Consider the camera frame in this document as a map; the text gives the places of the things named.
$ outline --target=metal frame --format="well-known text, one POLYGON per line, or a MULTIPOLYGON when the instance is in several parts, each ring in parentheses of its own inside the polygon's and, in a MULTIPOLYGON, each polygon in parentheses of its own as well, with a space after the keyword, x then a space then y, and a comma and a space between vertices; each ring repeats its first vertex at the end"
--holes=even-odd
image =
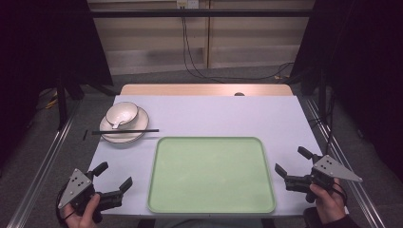
MULTIPOLYGON (((325 141, 327 141, 329 139, 330 134, 329 125, 323 124, 322 121, 319 120, 319 109, 313 99, 308 100, 307 104, 314 118, 317 118, 317 125, 320 129, 320 132, 322 133, 325 141)), ((331 153, 335 156, 335 159, 338 162, 342 163, 345 167, 353 171, 352 166, 347 161, 347 158, 344 155, 343 151, 341 150, 335 136, 333 136, 332 134, 330 136, 331 138, 329 139, 330 141, 329 146, 331 153)), ((368 196, 362 184, 360 182, 353 182, 353 181, 347 181, 347 183, 351 191, 353 192, 359 206, 361 207, 362 212, 367 218, 367 221, 370 223, 371 227, 373 228, 385 227, 385 224, 380 218, 380 215, 376 211, 373 201, 368 196)))
POLYGON ((67 119, 66 124, 63 126, 61 130, 59 130, 53 140, 50 149, 48 150, 44 161, 42 162, 38 172, 35 175, 32 183, 29 186, 26 194, 24 195, 22 201, 18 205, 14 215, 12 216, 9 225, 7 228, 22 228, 25 226, 27 219, 29 217, 29 213, 32 210, 33 206, 35 205, 36 200, 41 193, 42 185, 46 181, 48 174, 54 161, 62 148, 63 142, 70 130, 72 125, 74 116, 77 113, 78 108, 80 107, 81 101, 75 103, 74 107, 71 110, 70 116, 67 119))

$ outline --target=light green tray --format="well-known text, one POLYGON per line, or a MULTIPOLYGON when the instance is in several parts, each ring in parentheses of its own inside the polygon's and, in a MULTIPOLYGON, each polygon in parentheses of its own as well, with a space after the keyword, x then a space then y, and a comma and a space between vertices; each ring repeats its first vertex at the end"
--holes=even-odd
POLYGON ((158 141, 148 207, 155 213, 269 213, 276 207, 261 141, 165 137, 158 141))

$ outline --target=small object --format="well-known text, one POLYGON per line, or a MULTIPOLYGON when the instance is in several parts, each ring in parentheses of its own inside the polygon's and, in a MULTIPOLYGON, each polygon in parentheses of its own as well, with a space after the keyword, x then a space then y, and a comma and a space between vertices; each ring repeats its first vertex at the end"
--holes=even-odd
POLYGON ((84 133, 84 136, 83 136, 83 141, 86 139, 86 134, 88 133, 88 130, 86 130, 86 132, 84 133))
POLYGON ((56 104, 57 104, 57 91, 53 94, 53 96, 51 97, 50 101, 48 102, 48 104, 45 108, 49 109, 56 104))
POLYGON ((133 103, 117 103, 107 111, 106 119, 113 125, 112 129, 117 129, 120 124, 131 122, 137 116, 138 110, 133 103))

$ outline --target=black chopstick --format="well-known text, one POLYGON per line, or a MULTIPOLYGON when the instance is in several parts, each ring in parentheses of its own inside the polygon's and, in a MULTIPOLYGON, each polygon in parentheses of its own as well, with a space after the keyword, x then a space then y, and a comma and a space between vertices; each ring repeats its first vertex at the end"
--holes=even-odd
POLYGON ((115 131, 92 131, 92 135, 104 134, 124 134, 124 133, 144 133, 144 132, 159 132, 159 129, 146 129, 146 130, 115 130, 115 131))

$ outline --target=black cable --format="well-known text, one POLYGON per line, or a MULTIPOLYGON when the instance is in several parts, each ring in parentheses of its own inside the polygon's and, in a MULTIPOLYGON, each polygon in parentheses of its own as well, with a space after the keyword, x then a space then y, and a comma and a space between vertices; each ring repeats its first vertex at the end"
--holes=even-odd
POLYGON ((328 138, 327 138, 327 142, 326 142, 326 149, 325 149, 325 154, 324 155, 329 154, 328 153, 329 144, 332 141, 332 136, 333 136, 333 111, 334 111, 334 108, 335 108, 335 100, 336 100, 336 96, 335 96, 334 91, 332 90, 332 95, 331 95, 331 98, 330 98, 329 109, 328 109, 328 112, 330 114, 330 125, 329 125, 329 133, 328 133, 328 138))
POLYGON ((183 17, 182 18, 182 31, 183 31, 183 60, 184 60, 184 66, 186 67, 186 70, 194 77, 197 78, 202 78, 202 79, 208 79, 208 80, 212 80, 214 82, 217 83, 221 83, 223 84, 223 82, 216 80, 214 78, 209 78, 209 77, 205 77, 204 75, 202 75, 198 69, 196 68, 194 62, 193 62, 193 58, 192 58, 192 54, 190 53, 190 46, 189 46, 189 41, 187 39, 187 25, 186 25, 186 19, 183 17), (195 70, 200 74, 200 76, 193 74, 190 69, 187 67, 187 63, 186 63, 186 45, 187 45, 187 52, 189 53, 189 57, 190 57, 190 62, 192 63, 193 68, 195 68, 195 70))
MULTIPOLYGON (((327 118, 330 115, 330 111, 328 111, 325 115, 325 118, 327 118)), ((308 120, 308 123, 310 122, 315 122, 313 125, 311 125, 311 129, 314 129, 319 123, 322 123, 322 118, 313 118, 311 120, 308 120)))
POLYGON ((62 218, 62 217, 60 216, 59 203, 60 203, 60 199, 61 199, 62 196, 63 196, 63 193, 65 193, 65 190, 66 190, 66 188, 67 188, 68 183, 69 183, 69 181, 67 181, 67 182, 65 183, 65 185, 63 185, 63 187, 60 189, 59 193, 57 194, 57 198, 56 198, 56 207, 55 207, 55 208, 56 208, 56 210, 55 210, 55 212, 56 212, 56 218, 57 218, 57 220, 59 221, 59 224, 60 224, 60 225, 64 225, 64 226, 66 226, 66 227, 67 227, 67 225, 66 225, 66 219, 68 219, 71 215, 73 215, 73 214, 75 213, 75 210, 74 210, 70 215, 66 216, 65 218, 62 218))
POLYGON ((218 83, 222 83, 222 81, 219 81, 217 79, 239 79, 239 80, 262 80, 262 79, 269 79, 272 77, 277 76, 278 74, 280 74, 284 69, 286 69, 288 66, 293 65, 294 63, 285 63, 282 64, 278 67, 278 71, 275 74, 269 75, 269 76, 265 76, 265 77, 260 77, 260 78, 236 78, 236 77, 206 77, 203 74, 201 74, 198 69, 196 68, 194 62, 193 62, 193 58, 192 58, 192 54, 190 53, 190 47, 189 47, 189 41, 187 38, 187 25, 186 25, 186 19, 183 17, 182 18, 182 33, 183 33, 183 60, 184 60, 184 66, 186 67, 186 70, 194 77, 197 78, 203 78, 203 79, 208 79, 208 80, 212 80, 218 83), (189 53, 189 57, 190 57, 190 61, 192 63, 193 68, 195 68, 195 70, 199 73, 200 76, 193 74, 190 69, 187 67, 187 63, 186 63, 186 56, 185 56, 185 50, 186 50, 186 45, 187 45, 187 52, 189 53))
POLYGON ((332 190, 333 190, 334 192, 336 192, 337 194, 339 194, 339 195, 343 198, 344 206, 347 206, 347 200, 348 200, 348 198, 347 198, 347 193, 346 193, 346 191, 344 190, 344 188, 343 188, 340 184, 338 184, 338 183, 336 183, 336 182, 335 182, 334 184, 337 185, 337 186, 341 189, 342 192, 338 191, 338 190, 335 189, 334 187, 332 187, 332 190))
POLYGON ((276 73, 269 75, 269 76, 264 76, 264 77, 260 77, 260 78, 236 78, 236 77, 209 77, 214 78, 214 79, 242 79, 242 80, 263 80, 263 79, 269 79, 269 78, 273 78, 275 76, 277 76, 279 73, 281 73, 285 68, 283 68, 282 70, 277 71, 276 73))
POLYGON ((284 69, 286 69, 288 66, 290 66, 290 65, 293 65, 294 63, 285 63, 285 64, 282 64, 282 65, 280 65, 279 67, 278 67, 278 84, 279 84, 279 82, 280 82, 280 80, 281 80, 281 72, 284 70, 284 69))

